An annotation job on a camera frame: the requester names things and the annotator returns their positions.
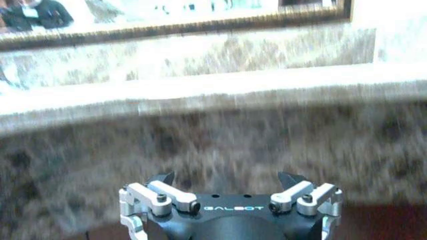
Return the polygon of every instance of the mirror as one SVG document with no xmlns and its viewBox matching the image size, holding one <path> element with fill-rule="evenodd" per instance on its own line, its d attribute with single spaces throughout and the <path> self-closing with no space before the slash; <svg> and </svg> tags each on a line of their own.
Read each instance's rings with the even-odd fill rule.
<svg viewBox="0 0 427 240">
<path fill-rule="evenodd" d="M 0 0 L 0 51 L 349 18 L 349 0 Z"/>
</svg>

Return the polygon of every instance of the gold mirror frame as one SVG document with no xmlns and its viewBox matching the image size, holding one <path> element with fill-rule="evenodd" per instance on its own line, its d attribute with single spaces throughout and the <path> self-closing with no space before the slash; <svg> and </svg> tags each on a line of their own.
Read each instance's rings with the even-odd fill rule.
<svg viewBox="0 0 427 240">
<path fill-rule="evenodd" d="M 248 10 L 244 15 L 217 14 L 209 18 L 167 19 L 157 22 L 93 24 L 83 30 L 53 29 L 43 32 L 0 34 L 0 52 L 33 48 L 51 48 L 94 44 L 161 35 L 216 32 L 237 29 L 266 29 L 350 19 L 352 0 L 336 0 L 322 7 L 320 3 L 289 5 L 276 12 Z"/>
</svg>

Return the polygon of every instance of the wooden floor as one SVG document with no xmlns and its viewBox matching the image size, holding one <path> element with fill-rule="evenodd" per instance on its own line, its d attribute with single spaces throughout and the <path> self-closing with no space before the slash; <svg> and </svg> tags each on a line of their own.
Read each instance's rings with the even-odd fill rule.
<svg viewBox="0 0 427 240">
<path fill-rule="evenodd" d="M 348 206 L 341 216 L 336 240 L 427 240 L 427 205 Z M 127 239 L 127 229 L 115 223 L 67 240 Z"/>
</svg>

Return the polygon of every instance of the black screw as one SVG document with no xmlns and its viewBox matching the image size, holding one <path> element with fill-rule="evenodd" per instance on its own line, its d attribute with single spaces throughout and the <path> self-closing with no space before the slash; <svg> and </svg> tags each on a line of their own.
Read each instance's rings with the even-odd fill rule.
<svg viewBox="0 0 427 240">
<path fill-rule="evenodd" d="M 313 201 L 313 197 L 309 194 L 304 194 L 301 196 L 301 199 L 304 200 L 305 203 L 310 203 Z"/>
<path fill-rule="evenodd" d="M 270 202 L 268 203 L 268 209 L 273 214 L 276 214 L 280 211 L 280 206 L 276 203 Z"/>
<path fill-rule="evenodd" d="M 167 196 L 165 194 L 158 194 L 157 195 L 157 202 L 163 203 L 167 199 Z"/>
<path fill-rule="evenodd" d="M 189 214 L 190 214 L 190 215 L 197 215 L 198 210 L 199 210 L 199 203 L 195 202 L 195 201 L 193 201 L 193 202 L 189 204 Z"/>
</svg>

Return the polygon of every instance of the silver metal bracket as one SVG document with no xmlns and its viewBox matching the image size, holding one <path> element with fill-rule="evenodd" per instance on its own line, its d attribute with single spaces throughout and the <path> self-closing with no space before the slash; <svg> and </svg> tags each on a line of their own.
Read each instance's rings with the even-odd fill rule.
<svg viewBox="0 0 427 240">
<path fill-rule="evenodd" d="M 199 203 L 193 193 L 182 192 L 158 180 L 147 183 L 147 188 L 158 194 L 165 194 L 171 199 L 171 204 L 179 212 L 197 214 Z"/>
<path fill-rule="evenodd" d="M 268 208 L 273 213 L 288 212 L 297 199 L 313 191 L 313 184 L 309 181 L 300 181 L 294 186 L 269 197 Z"/>
<path fill-rule="evenodd" d="M 332 184 L 324 183 L 309 194 L 296 200 L 296 210 L 301 215 L 313 216 L 317 211 L 324 214 L 321 239 L 329 240 L 334 227 L 341 220 L 342 191 Z"/>
<path fill-rule="evenodd" d="M 118 190 L 119 223 L 126 226 L 131 240 L 147 240 L 142 219 L 135 215 L 151 211 L 154 216 L 166 216 L 171 211 L 171 200 L 138 183 Z"/>
</svg>

